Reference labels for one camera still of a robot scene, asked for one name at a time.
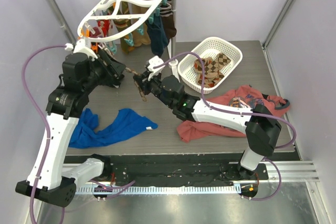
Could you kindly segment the brown argyle sock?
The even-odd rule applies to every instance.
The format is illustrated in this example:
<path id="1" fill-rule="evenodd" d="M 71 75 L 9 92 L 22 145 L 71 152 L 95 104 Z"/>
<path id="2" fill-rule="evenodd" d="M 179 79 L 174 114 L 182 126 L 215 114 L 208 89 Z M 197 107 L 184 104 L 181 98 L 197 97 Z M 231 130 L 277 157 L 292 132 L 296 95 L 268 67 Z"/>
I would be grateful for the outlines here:
<path id="1" fill-rule="evenodd" d="M 219 76 L 221 70 L 231 63 L 231 59 L 229 59 L 224 53 L 218 53 L 216 58 L 208 63 L 208 74 L 211 78 L 215 78 Z"/>
<path id="2" fill-rule="evenodd" d="M 125 68 L 125 71 L 128 72 L 128 73 L 133 74 L 133 82 L 134 82 L 134 85 L 137 87 L 137 89 L 138 89 L 138 91 L 139 91 L 139 94 L 140 94 L 140 96 L 141 96 L 141 98 L 142 98 L 142 101 L 143 101 L 143 102 L 146 102 L 147 99 L 146 99 L 146 97 L 145 97 L 145 94 L 144 94 L 142 88 L 140 87 L 139 83 L 138 83 L 138 82 L 136 81 L 136 79 L 135 79 L 135 77 L 136 77 L 136 76 L 140 76 L 140 74 L 139 74 L 138 72 L 136 72 L 134 69 L 131 69 L 131 68 L 129 68 L 129 67 L 126 67 L 126 68 Z"/>

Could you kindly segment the orange argyle sock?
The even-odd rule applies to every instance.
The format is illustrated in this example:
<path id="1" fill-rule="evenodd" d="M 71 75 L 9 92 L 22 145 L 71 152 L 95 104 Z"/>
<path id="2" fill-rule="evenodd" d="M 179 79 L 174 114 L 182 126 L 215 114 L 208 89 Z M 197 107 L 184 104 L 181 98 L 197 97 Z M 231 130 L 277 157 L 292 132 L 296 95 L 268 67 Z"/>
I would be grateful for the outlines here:
<path id="1" fill-rule="evenodd" d="M 213 76 L 211 78 L 204 77 L 204 87 L 205 88 L 213 88 L 217 84 L 219 84 L 219 82 L 223 78 L 224 78 L 224 75 L 221 74 L 221 73 L 217 73 L 216 76 Z M 202 84 L 202 79 L 203 79 L 203 75 L 200 73 L 196 78 L 196 83 L 201 85 Z"/>
<path id="2" fill-rule="evenodd" d="M 202 67 L 204 67 L 204 73 L 208 74 L 212 72 L 212 65 L 213 59 L 208 58 L 202 58 L 201 61 L 199 59 L 196 59 L 193 63 L 193 67 L 196 73 L 200 74 L 203 73 Z"/>

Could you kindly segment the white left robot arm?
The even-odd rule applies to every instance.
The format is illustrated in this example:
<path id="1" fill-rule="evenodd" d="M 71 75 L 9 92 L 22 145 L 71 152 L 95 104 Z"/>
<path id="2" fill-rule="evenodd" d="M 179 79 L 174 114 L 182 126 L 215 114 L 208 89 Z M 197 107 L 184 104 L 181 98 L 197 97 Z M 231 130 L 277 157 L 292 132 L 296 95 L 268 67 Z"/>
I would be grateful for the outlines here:
<path id="1" fill-rule="evenodd" d="M 105 182 L 112 174 L 110 158 L 93 154 L 84 163 L 63 172 L 70 138 L 89 94 L 97 86 L 118 87 L 126 66 L 104 50 L 97 57 L 83 52 L 69 54 L 62 63 L 59 86 L 49 95 L 44 120 L 48 123 L 34 167 L 15 191 L 48 204 L 67 207 L 76 189 L 93 178 Z"/>

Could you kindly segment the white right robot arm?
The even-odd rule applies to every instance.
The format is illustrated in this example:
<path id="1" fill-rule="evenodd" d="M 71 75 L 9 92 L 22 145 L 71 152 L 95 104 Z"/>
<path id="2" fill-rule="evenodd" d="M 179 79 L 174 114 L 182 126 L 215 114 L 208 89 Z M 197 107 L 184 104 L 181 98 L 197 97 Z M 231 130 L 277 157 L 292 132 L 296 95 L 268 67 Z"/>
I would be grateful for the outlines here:
<path id="1" fill-rule="evenodd" d="M 244 133 L 248 147 L 236 168 L 241 179 L 254 176 L 259 163 L 274 153 L 281 125 L 265 106 L 249 109 L 204 102 L 186 93 L 173 75 L 150 77 L 146 71 L 133 80 L 142 95 L 153 94 L 182 121 L 213 123 Z"/>

